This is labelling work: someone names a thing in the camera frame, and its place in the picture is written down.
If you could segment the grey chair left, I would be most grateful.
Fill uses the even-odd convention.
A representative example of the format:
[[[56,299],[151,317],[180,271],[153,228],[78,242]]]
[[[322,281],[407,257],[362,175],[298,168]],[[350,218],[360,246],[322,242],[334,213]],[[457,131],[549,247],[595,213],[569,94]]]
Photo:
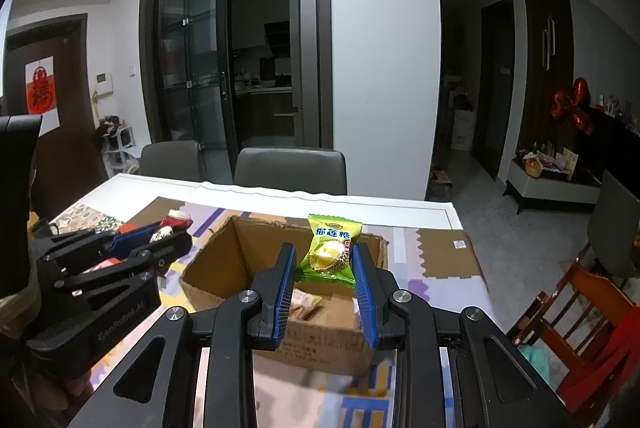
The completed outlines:
[[[206,170],[197,141],[157,142],[142,148],[139,173],[190,182],[203,182]]]

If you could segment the grey chair middle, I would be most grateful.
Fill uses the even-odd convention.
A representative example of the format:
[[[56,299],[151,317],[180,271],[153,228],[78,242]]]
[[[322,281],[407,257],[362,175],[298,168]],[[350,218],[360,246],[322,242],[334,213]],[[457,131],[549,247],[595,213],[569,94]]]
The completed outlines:
[[[247,147],[236,159],[233,182],[288,192],[346,195],[346,159],[326,148]]]

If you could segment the red fu door poster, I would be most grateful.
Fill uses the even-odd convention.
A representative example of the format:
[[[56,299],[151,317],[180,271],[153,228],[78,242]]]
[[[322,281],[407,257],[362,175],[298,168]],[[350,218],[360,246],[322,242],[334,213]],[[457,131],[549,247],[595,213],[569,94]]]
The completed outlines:
[[[27,112],[41,117],[39,135],[50,133],[60,126],[56,98],[54,57],[29,62],[25,67]]]

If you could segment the orange snack bag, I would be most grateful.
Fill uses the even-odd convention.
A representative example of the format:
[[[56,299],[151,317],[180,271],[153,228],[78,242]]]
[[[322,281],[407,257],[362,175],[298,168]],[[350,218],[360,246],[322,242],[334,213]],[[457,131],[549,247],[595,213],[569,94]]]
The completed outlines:
[[[322,307],[323,298],[313,293],[294,288],[288,317],[306,321]]]

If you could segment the red snack packet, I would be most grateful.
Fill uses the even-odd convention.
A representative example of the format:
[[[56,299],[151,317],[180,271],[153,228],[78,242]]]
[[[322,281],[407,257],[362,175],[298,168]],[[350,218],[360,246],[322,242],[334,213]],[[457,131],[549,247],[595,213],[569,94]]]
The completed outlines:
[[[190,229],[193,220],[190,214],[177,210],[171,209],[168,211],[168,214],[163,221],[160,222],[160,226],[151,236],[150,242],[156,243],[164,238],[169,237],[173,233],[187,231]]]

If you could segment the brown cardboard box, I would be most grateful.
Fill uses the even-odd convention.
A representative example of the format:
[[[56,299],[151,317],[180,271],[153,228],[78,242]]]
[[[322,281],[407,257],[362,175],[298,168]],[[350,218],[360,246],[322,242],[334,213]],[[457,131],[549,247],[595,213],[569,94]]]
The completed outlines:
[[[276,263],[281,245],[295,247],[300,261],[310,246],[311,230],[302,221],[268,215],[230,215],[205,230],[198,253],[180,276],[195,310],[217,307]],[[355,292],[337,283],[303,281],[294,285],[288,325],[277,351],[260,356],[337,375],[363,374],[373,360],[360,327]]]

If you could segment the red wooden chair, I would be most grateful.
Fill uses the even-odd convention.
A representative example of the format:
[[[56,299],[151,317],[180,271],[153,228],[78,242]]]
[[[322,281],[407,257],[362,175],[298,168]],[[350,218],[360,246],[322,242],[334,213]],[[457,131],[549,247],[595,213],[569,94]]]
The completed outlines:
[[[593,367],[616,328],[639,310],[612,281],[589,272],[584,255],[578,253],[551,293],[538,293],[506,334],[516,346],[543,342],[570,375]]]

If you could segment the black sliding glass door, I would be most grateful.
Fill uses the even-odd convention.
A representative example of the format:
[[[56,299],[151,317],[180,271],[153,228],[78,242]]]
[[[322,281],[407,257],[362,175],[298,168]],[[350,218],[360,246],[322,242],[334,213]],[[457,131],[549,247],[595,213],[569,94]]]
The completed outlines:
[[[332,147],[331,0],[140,0],[153,142],[190,141],[206,181],[250,147]]]

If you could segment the red heart balloons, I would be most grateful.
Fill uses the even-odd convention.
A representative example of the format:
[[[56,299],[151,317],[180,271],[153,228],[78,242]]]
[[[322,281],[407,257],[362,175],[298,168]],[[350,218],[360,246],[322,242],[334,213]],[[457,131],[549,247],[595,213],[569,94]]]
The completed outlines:
[[[589,105],[588,83],[585,78],[578,76],[569,90],[563,88],[553,94],[550,113],[554,119],[569,115],[577,130],[590,135],[592,123],[586,111]]]

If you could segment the white low cabinet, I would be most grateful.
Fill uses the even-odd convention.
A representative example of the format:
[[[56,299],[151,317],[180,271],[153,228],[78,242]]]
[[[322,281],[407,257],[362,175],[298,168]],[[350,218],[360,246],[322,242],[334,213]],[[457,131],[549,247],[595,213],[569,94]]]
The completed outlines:
[[[525,210],[591,211],[598,201],[600,187],[531,177],[518,162],[512,161],[503,195],[511,196],[516,214]]]

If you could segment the colourful patterned table mat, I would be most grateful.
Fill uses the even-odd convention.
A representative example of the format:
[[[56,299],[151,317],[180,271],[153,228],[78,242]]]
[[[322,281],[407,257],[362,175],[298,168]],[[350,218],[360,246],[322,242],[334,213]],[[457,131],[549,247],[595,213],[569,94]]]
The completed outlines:
[[[449,203],[313,196],[205,184],[105,186],[56,219],[61,231],[145,225],[180,209],[192,218],[193,246],[160,280],[163,307],[213,307],[270,266],[283,243],[305,255],[311,214],[362,224],[362,238],[398,285],[433,307],[489,310],[488,290],[457,211]],[[305,285],[321,297],[311,318],[288,323],[277,352],[254,359],[257,417],[263,427],[386,427],[395,359],[374,353],[360,330],[357,302],[343,286]]]

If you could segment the teal cloth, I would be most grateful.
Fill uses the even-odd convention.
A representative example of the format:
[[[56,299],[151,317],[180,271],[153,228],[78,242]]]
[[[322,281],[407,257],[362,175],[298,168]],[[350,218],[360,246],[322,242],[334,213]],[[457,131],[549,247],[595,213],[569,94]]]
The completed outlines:
[[[526,361],[535,368],[542,379],[544,379],[549,386],[553,386],[549,351],[545,348],[530,346],[529,344],[520,344],[518,351],[520,351]]]

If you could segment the dark grey chair right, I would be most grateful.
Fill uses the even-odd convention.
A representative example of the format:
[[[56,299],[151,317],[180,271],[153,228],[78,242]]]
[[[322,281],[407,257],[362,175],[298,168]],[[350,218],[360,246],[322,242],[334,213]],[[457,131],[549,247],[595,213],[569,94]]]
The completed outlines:
[[[602,185],[587,226],[588,270],[594,274],[621,278],[639,276],[639,198],[610,172],[603,173]]]

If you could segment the white shoe rack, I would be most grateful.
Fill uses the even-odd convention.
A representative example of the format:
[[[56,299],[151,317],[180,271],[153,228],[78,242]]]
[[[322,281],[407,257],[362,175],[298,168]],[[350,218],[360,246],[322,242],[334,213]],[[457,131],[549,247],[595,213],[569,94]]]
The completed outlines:
[[[134,154],[134,131],[124,120],[118,116],[101,118],[96,128],[96,140],[108,177],[139,171],[139,159]]]

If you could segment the green durian candy packet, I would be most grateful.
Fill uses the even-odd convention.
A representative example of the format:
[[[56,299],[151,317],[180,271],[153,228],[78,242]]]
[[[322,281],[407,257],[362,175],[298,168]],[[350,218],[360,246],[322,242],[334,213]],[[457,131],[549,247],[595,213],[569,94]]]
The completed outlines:
[[[295,281],[340,284],[354,289],[356,281],[350,263],[362,224],[321,214],[309,214],[308,223],[312,238],[295,271]]]

